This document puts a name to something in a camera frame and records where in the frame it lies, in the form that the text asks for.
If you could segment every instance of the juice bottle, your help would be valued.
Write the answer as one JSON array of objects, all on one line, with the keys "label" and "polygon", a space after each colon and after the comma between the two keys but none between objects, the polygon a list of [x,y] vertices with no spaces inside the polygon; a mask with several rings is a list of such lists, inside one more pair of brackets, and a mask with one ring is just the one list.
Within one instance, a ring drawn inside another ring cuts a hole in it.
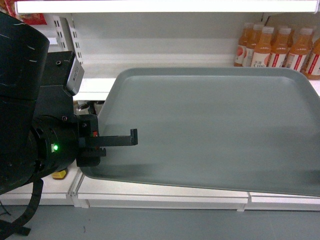
[{"label": "juice bottle", "polygon": [[251,67],[265,68],[268,65],[268,60],[271,53],[271,38],[274,28],[271,26],[265,26],[262,29],[259,42],[254,47],[254,53],[252,58]]},{"label": "juice bottle", "polygon": [[256,44],[260,39],[260,35],[263,27],[264,27],[263,24],[253,25],[252,35],[246,44],[246,51],[245,51],[244,59],[242,62],[243,67],[251,66],[252,58],[254,56],[254,50],[255,50]]},{"label": "juice bottle", "polygon": [[289,38],[288,38],[288,50],[286,52],[286,56],[284,58],[282,67],[285,67],[285,64],[286,64],[287,58],[288,58],[288,54],[289,54],[290,49],[292,48],[292,46],[294,44],[294,35],[295,35],[295,31],[296,31],[297,25],[291,24],[290,27],[291,27],[291,32],[290,32],[290,35],[289,35]]},{"label": "juice bottle", "polygon": [[320,80],[320,42],[312,49],[307,67],[303,74],[309,80]]},{"label": "juice bottle", "polygon": [[235,59],[234,59],[233,65],[235,67],[242,67],[242,63],[245,58],[247,42],[248,42],[248,39],[251,35],[251,31],[252,31],[253,27],[254,27],[254,24],[251,22],[246,22],[244,24],[244,29],[243,29],[241,37],[239,38],[238,47],[237,47],[236,55],[235,55]]},{"label": "juice bottle", "polygon": [[312,31],[312,28],[301,28],[298,40],[292,45],[289,51],[285,63],[286,68],[294,69],[296,71],[301,70],[302,64],[304,63],[309,51],[308,44]]},{"label": "juice bottle", "polygon": [[306,70],[306,68],[307,68],[307,61],[309,60],[309,58],[310,58],[310,56],[311,56],[311,52],[312,52],[312,49],[313,49],[313,46],[314,46],[314,43],[312,42],[312,40],[313,40],[313,37],[314,37],[314,35],[315,35],[315,32],[316,32],[316,29],[317,29],[317,26],[310,26],[309,27],[310,29],[312,29],[313,31],[312,31],[312,34],[311,34],[311,36],[310,36],[310,38],[309,38],[309,42],[308,42],[308,54],[306,55],[306,57],[305,57],[305,60],[304,60],[304,62],[303,62],[303,65],[302,65],[302,67],[301,67],[301,73],[303,73],[305,70]]},{"label": "juice bottle", "polygon": [[279,34],[279,30],[287,28],[287,27],[288,27],[287,25],[278,25],[277,26],[277,28],[275,29],[275,31],[273,31],[273,34],[272,34],[271,46],[273,46],[275,44],[277,36]]},{"label": "juice bottle", "polygon": [[268,62],[268,67],[280,68],[282,67],[284,60],[288,52],[288,38],[291,32],[291,28],[280,28],[276,40],[271,47],[271,55]]}]

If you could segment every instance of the gray tray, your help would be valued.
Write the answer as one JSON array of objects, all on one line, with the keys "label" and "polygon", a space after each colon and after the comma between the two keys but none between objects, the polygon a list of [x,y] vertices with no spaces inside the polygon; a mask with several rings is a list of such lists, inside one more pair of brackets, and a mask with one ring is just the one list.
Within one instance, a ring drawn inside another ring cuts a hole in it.
[{"label": "gray tray", "polygon": [[94,179],[320,196],[320,98],[284,68],[137,68],[116,79],[101,136],[138,129],[138,145],[107,148]]}]

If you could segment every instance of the white bottle cap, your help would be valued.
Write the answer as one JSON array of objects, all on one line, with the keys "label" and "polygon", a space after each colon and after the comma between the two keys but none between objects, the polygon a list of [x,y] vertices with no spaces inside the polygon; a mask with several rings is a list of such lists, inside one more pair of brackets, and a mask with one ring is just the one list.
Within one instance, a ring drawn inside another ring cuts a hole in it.
[{"label": "white bottle cap", "polygon": [[253,22],[246,22],[244,24],[244,28],[245,29],[252,29],[254,27],[254,23]]},{"label": "white bottle cap", "polygon": [[283,34],[283,35],[289,35],[291,33],[291,28],[282,27],[282,28],[280,28],[279,33]]},{"label": "white bottle cap", "polygon": [[265,25],[263,25],[263,24],[261,24],[261,23],[255,24],[255,25],[253,25],[253,30],[256,30],[256,31],[262,30],[262,29],[264,28],[264,26],[265,26]]},{"label": "white bottle cap", "polygon": [[272,34],[274,32],[274,27],[272,26],[265,26],[262,28],[262,33],[264,34]]},{"label": "white bottle cap", "polygon": [[303,27],[300,29],[301,35],[311,35],[314,30],[312,28]]}]

